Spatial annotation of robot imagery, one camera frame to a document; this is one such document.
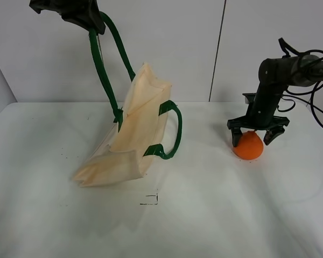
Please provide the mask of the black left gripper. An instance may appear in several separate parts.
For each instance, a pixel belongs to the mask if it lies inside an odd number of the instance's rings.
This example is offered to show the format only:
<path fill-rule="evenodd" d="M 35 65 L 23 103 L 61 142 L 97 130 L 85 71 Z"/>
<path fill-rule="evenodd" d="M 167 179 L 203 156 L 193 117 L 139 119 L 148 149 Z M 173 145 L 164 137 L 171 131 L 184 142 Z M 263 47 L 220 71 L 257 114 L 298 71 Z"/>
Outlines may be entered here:
<path fill-rule="evenodd" d="M 38 14 L 42 10 L 54 11 L 64 21 L 87 31 L 94 29 L 98 34 L 104 34 L 106 29 L 95 0 L 31 0 L 29 7 Z"/>

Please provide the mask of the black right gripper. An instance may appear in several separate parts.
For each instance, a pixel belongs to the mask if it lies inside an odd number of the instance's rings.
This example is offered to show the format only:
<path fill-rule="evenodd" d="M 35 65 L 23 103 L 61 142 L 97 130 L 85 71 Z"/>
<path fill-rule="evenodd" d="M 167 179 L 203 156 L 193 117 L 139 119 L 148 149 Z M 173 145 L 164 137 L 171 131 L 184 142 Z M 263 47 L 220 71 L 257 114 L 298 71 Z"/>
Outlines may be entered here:
<path fill-rule="evenodd" d="M 227 127 L 231 130 L 233 147 L 238 146 L 243 136 L 240 128 L 266 130 L 263 139 L 266 146 L 285 132 L 283 126 L 289 125 L 289 119 L 275 116 L 284 88 L 284 85 L 260 85 L 256 93 L 243 94 L 248 104 L 246 114 L 227 122 Z"/>

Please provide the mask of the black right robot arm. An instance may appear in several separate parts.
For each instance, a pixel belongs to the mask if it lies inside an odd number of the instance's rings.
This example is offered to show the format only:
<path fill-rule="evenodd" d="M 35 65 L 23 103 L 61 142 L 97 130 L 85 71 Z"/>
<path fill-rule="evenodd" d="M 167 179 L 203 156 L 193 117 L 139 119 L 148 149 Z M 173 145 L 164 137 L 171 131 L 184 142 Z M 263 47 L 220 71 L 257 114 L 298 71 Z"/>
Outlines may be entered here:
<path fill-rule="evenodd" d="M 283 134 L 290 121 L 286 117 L 275 116 L 283 93 L 289 86 L 310 87 L 322 82 L 323 58 L 307 54 L 266 59 L 259 67 L 258 78 L 257 92 L 244 94 L 248 104 L 246 114 L 227 122 L 234 147 L 243 135 L 242 128 L 266 131 L 263 139 L 266 145 Z"/>

